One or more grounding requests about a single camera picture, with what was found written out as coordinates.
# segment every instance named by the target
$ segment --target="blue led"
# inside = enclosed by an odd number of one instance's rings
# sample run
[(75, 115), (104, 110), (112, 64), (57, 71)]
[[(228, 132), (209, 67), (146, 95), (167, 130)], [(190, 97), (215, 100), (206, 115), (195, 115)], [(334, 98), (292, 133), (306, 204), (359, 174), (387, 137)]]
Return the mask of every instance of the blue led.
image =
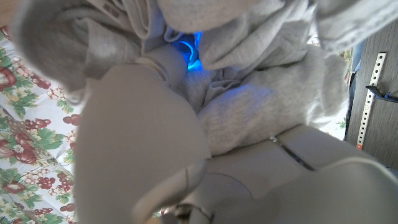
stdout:
[(184, 44), (185, 46), (187, 46), (187, 47), (189, 47), (189, 49), (191, 50), (191, 54), (190, 54), (190, 56), (189, 56), (189, 60), (188, 60), (188, 64), (191, 64), (191, 62), (192, 62), (192, 57), (193, 57), (193, 47), (190, 45), (190, 44), (188, 44), (187, 42), (185, 42), (185, 41), (180, 41), (180, 43), (181, 44)]
[(201, 62), (200, 60), (196, 60), (193, 64), (188, 66), (188, 71), (197, 71), (201, 70)]

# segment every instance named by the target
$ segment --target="gray fabric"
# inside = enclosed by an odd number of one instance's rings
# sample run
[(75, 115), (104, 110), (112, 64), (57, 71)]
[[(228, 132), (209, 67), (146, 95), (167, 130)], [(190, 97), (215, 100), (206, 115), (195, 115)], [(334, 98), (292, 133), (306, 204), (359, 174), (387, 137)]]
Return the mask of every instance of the gray fabric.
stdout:
[(341, 57), (326, 57), (311, 45), (299, 63), (251, 72), (198, 113), (211, 153), (254, 144), (299, 124), (324, 127), (346, 112), (344, 72)]
[[(213, 154), (299, 123), (320, 128), (331, 121), (345, 110), (347, 91), (345, 64), (330, 55), (398, 17), (389, 7), (395, 0), (114, 2), (132, 31), (84, 0), (23, 0), (13, 41), (36, 72), (60, 81), (79, 102), (88, 77), (100, 79), (182, 32), (203, 31), (198, 48), (205, 70), (188, 72), (175, 91), (198, 113)], [(352, 16), (353, 6), (360, 12)], [(314, 27), (328, 52), (306, 45)]]

